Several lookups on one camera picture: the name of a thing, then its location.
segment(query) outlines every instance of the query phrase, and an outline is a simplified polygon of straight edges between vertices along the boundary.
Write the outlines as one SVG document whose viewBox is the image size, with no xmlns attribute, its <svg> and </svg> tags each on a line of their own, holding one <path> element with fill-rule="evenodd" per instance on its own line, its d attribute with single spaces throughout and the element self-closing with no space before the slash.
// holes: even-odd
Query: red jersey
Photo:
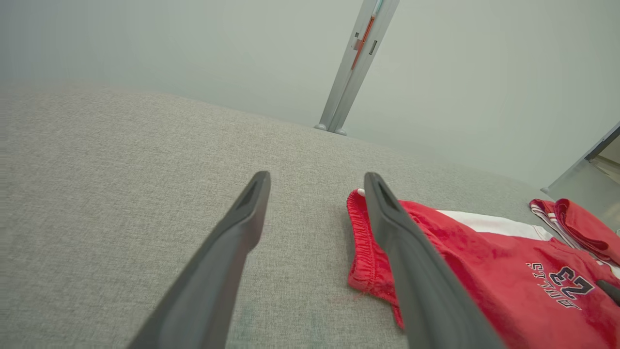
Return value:
<svg viewBox="0 0 620 349">
<path fill-rule="evenodd" d="M 508 347 L 620 347 L 620 307 L 595 284 L 620 288 L 609 266 L 554 238 L 476 232 L 432 208 L 400 203 Z M 366 199 L 352 192 L 347 209 L 355 238 L 348 283 L 390 302 L 402 327 L 388 256 L 374 241 Z"/>
</svg>

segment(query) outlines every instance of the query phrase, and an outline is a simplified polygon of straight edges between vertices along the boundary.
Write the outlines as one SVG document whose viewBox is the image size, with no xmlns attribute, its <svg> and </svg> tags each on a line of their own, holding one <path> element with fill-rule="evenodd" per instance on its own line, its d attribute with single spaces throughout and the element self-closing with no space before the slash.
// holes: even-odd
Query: folded red clothing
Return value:
<svg viewBox="0 0 620 349">
<path fill-rule="evenodd" d="M 544 211 L 552 222 L 561 226 L 562 233 L 601 260 L 620 264 L 620 237 L 583 207 L 568 199 L 556 202 L 534 199 L 530 207 L 533 211 L 536 208 Z"/>
<path fill-rule="evenodd" d="M 595 284 L 620 288 L 607 266 L 556 239 L 476 232 L 432 208 L 400 203 L 508 347 L 620 346 L 620 307 Z M 388 256 L 374 241 L 366 199 L 352 192 L 347 209 L 355 239 L 348 283 L 390 302 L 402 327 Z"/>
</svg>

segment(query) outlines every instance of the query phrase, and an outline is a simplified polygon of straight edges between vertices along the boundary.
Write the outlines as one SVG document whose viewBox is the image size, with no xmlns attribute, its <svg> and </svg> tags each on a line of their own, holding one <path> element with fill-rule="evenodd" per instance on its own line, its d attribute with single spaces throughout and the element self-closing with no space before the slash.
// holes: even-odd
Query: gray couch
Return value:
<svg viewBox="0 0 620 349">
<path fill-rule="evenodd" d="M 176 96 L 3 93 L 3 346 L 124 346 L 252 175 L 272 191 L 231 347 L 406 344 L 347 286 L 345 201 L 376 171 L 401 199 L 540 224 L 512 179 Z"/>
</svg>

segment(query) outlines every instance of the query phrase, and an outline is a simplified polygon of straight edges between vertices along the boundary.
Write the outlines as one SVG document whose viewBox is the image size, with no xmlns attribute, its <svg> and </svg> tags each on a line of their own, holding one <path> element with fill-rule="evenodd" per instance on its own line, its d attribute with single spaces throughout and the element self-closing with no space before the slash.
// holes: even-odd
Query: white wall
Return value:
<svg viewBox="0 0 620 349">
<path fill-rule="evenodd" d="M 620 120 L 620 1 L 401 0 L 351 137 L 541 188 Z"/>
<path fill-rule="evenodd" d="M 312 126 L 361 0 L 0 2 L 0 83 L 179 94 Z M 401 0 L 351 137 L 549 185 L 620 119 L 620 1 Z"/>
<path fill-rule="evenodd" d="M 161 91 L 314 126 L 361 2 L 2 0 L 0 81 Z"/>
</svg>

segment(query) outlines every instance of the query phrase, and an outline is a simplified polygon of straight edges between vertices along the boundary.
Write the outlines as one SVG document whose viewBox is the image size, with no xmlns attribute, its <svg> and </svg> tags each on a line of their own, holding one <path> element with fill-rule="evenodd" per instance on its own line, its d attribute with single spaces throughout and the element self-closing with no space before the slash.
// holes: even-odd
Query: couch cushion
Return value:
<svg viewBox="0 0 620 349">
<path fill-rule="evenodd" d="M 376 171 L 427 206 L 539 224 L 524 183 L 176 96 L 10 93 L 3 343 L 126 345 L 258 170 L 272 191 L 228 336 L 236 346 L 404 345 L 347 286 L 348 193 Z"/>
</svg>

